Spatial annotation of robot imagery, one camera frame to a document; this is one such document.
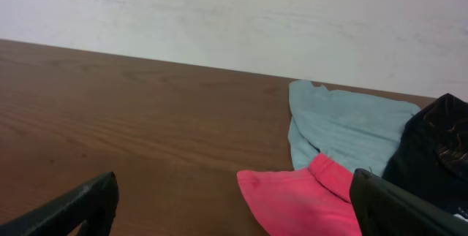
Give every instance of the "blue towel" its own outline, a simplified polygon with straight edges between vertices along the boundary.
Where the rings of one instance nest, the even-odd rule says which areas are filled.
[[[295,170],[308,167],[319,153],[354,172],[381,176],[398,148],[404,125],[420,108],[349,91],[329,91],[309,81],[290,84],[292,120],[288,138]]]

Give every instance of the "wooden table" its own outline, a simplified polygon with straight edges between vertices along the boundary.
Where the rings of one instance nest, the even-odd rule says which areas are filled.
[[[111,235],[266,235],[235,174],[292,170],[291,81],[0,40],[0,223],[114,171]]]

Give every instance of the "red cloth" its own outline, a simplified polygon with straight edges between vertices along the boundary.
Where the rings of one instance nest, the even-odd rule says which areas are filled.
[[[273,236],[361,235],[349,196],[352,173],[320,153],[297,171],[237,173],[244,199]]]

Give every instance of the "black fabric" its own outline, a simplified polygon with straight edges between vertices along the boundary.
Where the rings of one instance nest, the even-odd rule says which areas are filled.
[[[397,186],[357,169],[350,198],[363,236],[462,236],[468,223]]]
[[[468,218],[468,104],[445,94],[409,120],[382,178]]]

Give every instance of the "white wall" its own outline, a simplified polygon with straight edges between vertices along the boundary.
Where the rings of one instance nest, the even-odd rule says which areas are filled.
[[[0,38],[468,101],[468,0],[0,0]]]

